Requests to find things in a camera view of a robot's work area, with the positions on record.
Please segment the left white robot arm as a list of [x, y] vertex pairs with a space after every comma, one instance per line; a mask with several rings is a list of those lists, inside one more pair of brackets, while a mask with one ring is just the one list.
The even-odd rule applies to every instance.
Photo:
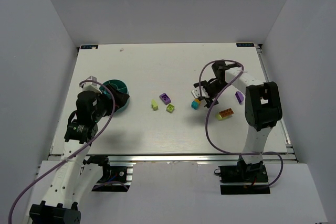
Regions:
[[110, 191], [113, 185], [129, 189], [125, 167], [112, 167], [104, 155], [86, 156], [98, 136], [98, 122], [128, 105], [127, 86], [110, 80], [102, 85], [86, 82], [81, 88], [68, 118], [60, 166], [41, 202], [29, 210], [33, 223], [79, 223], [79, 206], [92, 190]]

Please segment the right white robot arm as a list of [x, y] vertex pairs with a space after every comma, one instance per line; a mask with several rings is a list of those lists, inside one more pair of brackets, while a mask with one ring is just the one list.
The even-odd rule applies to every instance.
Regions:
[[239, 156], [239, 161], [249, 170], [258, 169], [263, 162], [263, 152], [267, 138], [277, 122], [282, 118], [282, 108], [278, 86], [275, 82], [263, 82], [249, 75], [244, 66], [233, 60], [214, 60], [206, 64], [212, 66], [214, 78], [203, 81], [199, 76], [194, 84], [192, 94], [195, 98], [204, 100], [208, 108], [205, 123], [206, 137], [208, 134], [208, 119], [213, 106], [218, 104], [218, 98], [230, 86], [234, 86], [244, 96], [244, 115], [248, 123], [248, 133], [245, 146]]

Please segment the teal blue lego brick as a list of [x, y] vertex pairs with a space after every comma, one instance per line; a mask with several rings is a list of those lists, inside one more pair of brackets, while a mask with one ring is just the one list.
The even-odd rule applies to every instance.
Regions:
[[193, 108], [194, 110], [197, 110], [199, 108], [200, 104], [198, 104], [197, 102], [193, 101], [191, 103], [191, 108]]

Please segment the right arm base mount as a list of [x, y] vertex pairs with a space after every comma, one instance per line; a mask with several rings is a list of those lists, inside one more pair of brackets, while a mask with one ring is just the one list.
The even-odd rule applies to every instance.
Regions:
[[246, 164], [240, 159], [236, 165], [224, 165], [214, 170], [220, 178], [222, 195], [267, 195], [270, 186], [266, 167], [261, 161]]

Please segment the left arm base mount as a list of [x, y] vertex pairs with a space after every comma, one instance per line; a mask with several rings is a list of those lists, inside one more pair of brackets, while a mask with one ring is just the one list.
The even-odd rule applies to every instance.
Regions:
[[124, 192], [126, 193], [130, 185], [127, 185], [128, 168], [125, 165], [113, 165], [108, 156], [90, 156], [86, 164], [97, 164], [102, 170], [102, 177], [94, 185], [94, 192]]

